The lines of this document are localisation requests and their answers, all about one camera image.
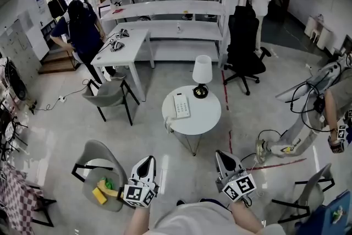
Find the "yellow sponge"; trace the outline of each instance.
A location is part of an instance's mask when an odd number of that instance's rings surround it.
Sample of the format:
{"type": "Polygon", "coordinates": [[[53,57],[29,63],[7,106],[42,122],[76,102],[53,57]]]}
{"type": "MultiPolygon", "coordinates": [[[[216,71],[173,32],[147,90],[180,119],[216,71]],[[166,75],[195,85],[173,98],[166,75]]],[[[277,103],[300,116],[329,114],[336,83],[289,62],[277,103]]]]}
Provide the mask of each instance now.
{"type": "Polygon", "coordinates": [[[107,201],[107,199],[104,197],[103,193],[101,193],[99,188],[95,188],[92,192],[93,192],[93,195],[95,196],[95,198],[97,198],[98,202],[101,205],[107,201]]]}

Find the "hand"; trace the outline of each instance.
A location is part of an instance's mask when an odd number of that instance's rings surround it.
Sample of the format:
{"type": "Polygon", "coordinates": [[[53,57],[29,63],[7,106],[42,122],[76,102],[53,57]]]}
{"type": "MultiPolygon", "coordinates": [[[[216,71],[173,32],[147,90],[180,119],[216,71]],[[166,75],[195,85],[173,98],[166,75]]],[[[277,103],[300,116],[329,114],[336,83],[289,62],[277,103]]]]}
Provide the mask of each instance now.
{"type": "Polygon", "coordinates": [[[74,51],[75,50],[75,47],[72,46],[72,44],[70,43],[66,43],[63,48],[67,51],[74,51]]]}
{"type": "Polygon", "coordinates": [[[100,39],[105,42],[105,39],[106,39],[105,32],[103,30],[101,30],[101,31],[99,31],[99,34],[100,34],[100,39]]]}

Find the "green object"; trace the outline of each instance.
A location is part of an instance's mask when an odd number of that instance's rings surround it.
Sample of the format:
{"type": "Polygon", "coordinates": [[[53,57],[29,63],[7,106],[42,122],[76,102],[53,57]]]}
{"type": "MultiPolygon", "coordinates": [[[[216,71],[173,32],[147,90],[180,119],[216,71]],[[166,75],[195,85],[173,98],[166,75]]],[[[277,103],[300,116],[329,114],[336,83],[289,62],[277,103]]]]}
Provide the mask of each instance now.
{"type": "Polygon", "coordinates": [[[107,189],[110,189],[110,190],[114,190],[114,183],[112,182],[112,180],[110,178],[102,178],[102,180],[105,180],[105,187],[107,189]]]}

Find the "telephone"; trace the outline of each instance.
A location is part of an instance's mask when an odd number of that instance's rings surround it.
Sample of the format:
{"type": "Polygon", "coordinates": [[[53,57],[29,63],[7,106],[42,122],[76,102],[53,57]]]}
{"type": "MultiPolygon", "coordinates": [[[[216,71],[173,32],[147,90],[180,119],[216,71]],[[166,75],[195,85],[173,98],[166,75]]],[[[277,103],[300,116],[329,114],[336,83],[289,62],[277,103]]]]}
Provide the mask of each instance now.
{"type": "Polygon", "coordinates": [[[168,116],[165,117],[164,126],[166,132],[170,133],[170,124],[172,120],[188,118],[191,116],[191,113],[186,95],[177,93],[176,95],[168,95],[166,99],[168,100],[166,102],[168,105],[168,116]]]}

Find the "gray floor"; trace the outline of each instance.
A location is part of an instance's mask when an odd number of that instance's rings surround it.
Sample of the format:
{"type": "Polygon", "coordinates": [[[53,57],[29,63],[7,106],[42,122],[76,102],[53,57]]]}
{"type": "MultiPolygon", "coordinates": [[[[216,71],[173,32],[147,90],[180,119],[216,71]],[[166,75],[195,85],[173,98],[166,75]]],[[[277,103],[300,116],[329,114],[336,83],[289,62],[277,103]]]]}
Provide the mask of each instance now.
{"type": "MultiPolygon", "coordinates": [[[[80,93],[68,96],[65,103],[59,102],[51,111],[29,114],[29,129],[22,135],[28,147],[21,153],[15,152],[10,161],[17,169],[27,172],[30,181],[43,186],[48,198],[58,201],[49,210],[55,228],[33,225],[35,233],[123,234],[133,211],[125,206],[114,213],[95,206],[82,195],[82,183],[71,175],[73,165],[89,139],[104,142],[128,175],[141,158],[147,155],[156,158],[157,182],[161,187],[152,202],[150,228],[175,207],[178,199],[195,202],[200,198],[214,198],[227,205],[227,199],[215,186],[214,151],[232,148],[234,154],[242,158],[255,151],[254,144],[260,131],[275,129],[282,133],[288,129],[298,116],[275,95],[310,76],[304,67],[306,63],[313,66],[313,70],[320,67],[319,56],[269,43],[263,43],[263,46],[273,56],[264,60],[267,70],[259,75],[261,82],[248,81],[250,96],[244,95],[242,82],[235,80],[227,85],[226,102],[222,71],[213,66],[213,79],[208,87],[218,97],[222,114],[218,124],[203,135],[195,157],[173,134],[166,133],[161,114],[168,93],[180,86],[195,84],[193,63],[157,62],[154,70],[148,63],[137,64],[147,100],[137,106],[131,97],[128,98],[134,120],[132,127],[123,106],[103,108],[107,118],[104,123],[96,107],[85,101],[80,93]]],[[[227,70],[224,77],[231,74],[227,70]]],[[[53,105],[59,95],[81,89],[82,81],[87,78],[90,74],[84,66],[74,73],[41,75],[32,95],[38,99],[38,107],[45,108],[48,103],[53,105]]],[[[135,91],[130,74],[127,81],[135,91]]],[[[302,104],[303,101],[298,101],[296,106],[299,108],[302,104]]],[[[252,172],[258,193],[252,195],[251,210],[260,220],[267,224],[276,222],[283,210],[272,204],[271,199],[294,201],[301,192],[294,182],[308,180],[329,162],[336,185],[325,193],[324,203],[329,203],[345,189],[352,189],[352,149],[348,147],[344,154],[333,154],[327,136],[327,133],[321,133],[300,157],[273,157],[265,164],[286,165],[252,172]]],[[[275,133],[263,133],[261,137],[277,140],[275,133]]],[[[255,161],[249,157],[243,165],[251,170],[255,161]]]]}
{"type": "Polygon", "coordinates": [[[304,26],[297,19],[288,14],[284,21],[272,19],[266,16],[262,26],[262,41],[281,45],[296,50],[305,51],[327,59],[325,52],[321,51],[316,44],[312,43],[304,34],[304,26]]]}

